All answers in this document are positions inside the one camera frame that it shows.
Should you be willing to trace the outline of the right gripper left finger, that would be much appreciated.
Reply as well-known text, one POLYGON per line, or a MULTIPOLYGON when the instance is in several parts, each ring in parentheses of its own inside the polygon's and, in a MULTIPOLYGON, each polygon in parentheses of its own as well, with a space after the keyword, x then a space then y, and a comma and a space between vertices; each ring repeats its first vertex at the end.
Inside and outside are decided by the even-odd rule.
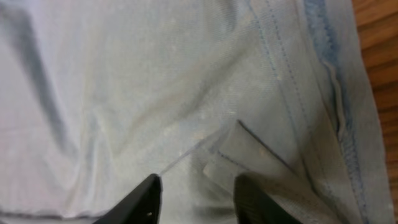
POLYGON ((161 205, 162 181, 151 174, 94 224, 158 224, 161 205))

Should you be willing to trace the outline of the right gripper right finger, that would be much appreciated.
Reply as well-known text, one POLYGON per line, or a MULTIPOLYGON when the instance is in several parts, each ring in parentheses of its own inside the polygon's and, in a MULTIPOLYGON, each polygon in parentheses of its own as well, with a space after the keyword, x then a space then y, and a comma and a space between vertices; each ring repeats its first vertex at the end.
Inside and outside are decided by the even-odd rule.
POLYGON ((273 201, 249 174, 235 178, 233 201, 239 224, 301 224, 273 201))

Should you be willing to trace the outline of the light blue printed t-shirt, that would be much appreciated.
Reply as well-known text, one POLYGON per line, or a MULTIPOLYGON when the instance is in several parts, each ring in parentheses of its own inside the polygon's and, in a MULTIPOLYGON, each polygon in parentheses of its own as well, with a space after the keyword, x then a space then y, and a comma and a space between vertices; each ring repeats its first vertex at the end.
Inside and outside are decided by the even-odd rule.
POLYGON ((161 223, 394 223, 347 0, 2 1, 1 222, 93 223, 152 173, 161 223))

